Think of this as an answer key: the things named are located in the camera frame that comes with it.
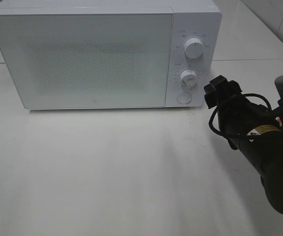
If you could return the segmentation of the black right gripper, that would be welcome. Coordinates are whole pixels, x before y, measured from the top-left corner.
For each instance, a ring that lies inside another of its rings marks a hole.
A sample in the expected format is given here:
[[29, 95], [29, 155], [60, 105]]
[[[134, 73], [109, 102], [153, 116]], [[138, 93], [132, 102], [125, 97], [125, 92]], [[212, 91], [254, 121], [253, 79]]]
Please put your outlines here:
[[218, 114], [219, 130], [215, 134], [224, 138], [255, 138], [251, 135], [242, 135], [243, 121], [250, 117], [247, 106], [251, 103], [247, 97], [256, 97], [264, 101], [265, 111], [269, 111], [269, 101], [260, 94], [240, 94], [241, 89], [230, 88], [229, 81], [222, 75], [214, 78], [204, 87], [205, 101], [208, 108], [215, 108]]

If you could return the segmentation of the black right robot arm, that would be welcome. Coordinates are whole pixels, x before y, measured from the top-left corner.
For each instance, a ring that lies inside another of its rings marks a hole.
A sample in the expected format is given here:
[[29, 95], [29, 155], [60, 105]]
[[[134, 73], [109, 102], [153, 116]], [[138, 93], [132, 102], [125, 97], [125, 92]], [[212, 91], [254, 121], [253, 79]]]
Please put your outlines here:
[[204, 87], [205, 101], [213, 113], [210, 129], [240, 151], [260, 175], [270, 205], [283, 214], [283, 75], [275, 79], [280, 99], [273, 109], [250, 101], [236, 81], [218, 76]]

